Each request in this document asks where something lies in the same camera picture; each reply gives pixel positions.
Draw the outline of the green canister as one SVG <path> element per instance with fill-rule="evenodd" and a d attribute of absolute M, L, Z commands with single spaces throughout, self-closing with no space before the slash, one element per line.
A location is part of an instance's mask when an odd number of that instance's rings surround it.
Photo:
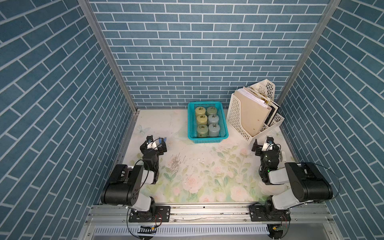
<path fill-rule="evenodd" d="M 197 126 L 197 137 L 198 138 L 206 138 L 209 135 L 209 127 L 204 124 L 200 124 Z"/>
<path fill-rule="evenodd" d="M 218 113 L 218 109 L 214 106 L 207 107 L 206 114 L 207 116 L 216 115 Z"/>

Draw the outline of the blue-grey canister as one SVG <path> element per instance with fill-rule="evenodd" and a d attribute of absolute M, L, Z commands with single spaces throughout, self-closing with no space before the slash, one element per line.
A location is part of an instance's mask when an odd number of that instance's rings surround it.
<path fill-rule="evenodd" d="M 220 135 L 221 127 L 217 123 L 211 123 L 209 126 L 209 137 L 210 138 L 217 138 Z"/>
<path fill-rule="evenodd" d="M 212 114 L 208 116 L 208 125 L 210 124 L 218 124 L 220 117 L 216 114 Z"/>

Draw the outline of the yellow-green canister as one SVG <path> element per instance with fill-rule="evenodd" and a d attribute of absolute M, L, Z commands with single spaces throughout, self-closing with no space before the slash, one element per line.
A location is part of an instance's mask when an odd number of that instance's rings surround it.
<path fill-rule="evenodd" d="M 199 116 L 199 115 L 205 115 L 206 114 L 206 108 L 204 107 L 196 107 L 195 108 L 195 116 Z"/>
<path fill-rule="evenodd" d="M 197 125 L 207 125 L 208 116 L 205 114 L 200 114 L 196 116 Z"/>

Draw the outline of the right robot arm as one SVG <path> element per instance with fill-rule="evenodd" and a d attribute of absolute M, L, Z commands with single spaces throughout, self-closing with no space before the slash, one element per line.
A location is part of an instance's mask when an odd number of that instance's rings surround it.
<path fill-rule="evenodd" d="M 289 209 L 307 203 L 320 203 L 334 199 L 333 188 L 319 171 L 319 165 L 304 162 L 285 162 L 281 146 L 267 137 L 263 145 L 253 143 L 252 152 L 261 159 L 259 176 L 264 184 L 279 186 L 289 184 L 284 192 L 269 196 L 264 203 L 255 203 L 256 210 L 267 218 L 288 215 Z"/>

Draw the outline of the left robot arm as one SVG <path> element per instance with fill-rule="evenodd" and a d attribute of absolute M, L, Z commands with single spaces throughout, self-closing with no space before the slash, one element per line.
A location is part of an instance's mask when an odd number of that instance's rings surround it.
<path fill-rule="evenodd" d="M 159 156 L 167 152 L 164 138 L 148 136 L 140 146 L 143 157 L 130 168 L 118 164 L 114 167 L 101 193 L 105 205 L 126 206 L 134 213 L 155 215 L 156 204 L 152 197 L 141 194 L 144 185 L 154 185 L 159 177 Z"/>

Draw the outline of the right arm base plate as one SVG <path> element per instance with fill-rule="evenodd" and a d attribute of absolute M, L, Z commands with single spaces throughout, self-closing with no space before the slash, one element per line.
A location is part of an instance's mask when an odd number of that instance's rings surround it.
<path fill-rule="evenodd" d="M 290 222 L 289 210 L 276 210 L 273 207 L 265 207 L 260 203 L 249 206 L 252 222 Z"/>

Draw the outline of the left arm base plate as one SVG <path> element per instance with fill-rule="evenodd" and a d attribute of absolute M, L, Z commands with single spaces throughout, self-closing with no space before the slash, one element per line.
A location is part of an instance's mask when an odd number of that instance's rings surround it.
<path fill-rule="evenodd" d="M 170 206 L 152 206 L 146 212 L 132 211 L 129 214 L 129 223 L 168 223 L 170 220 L 171 207 Z"/>

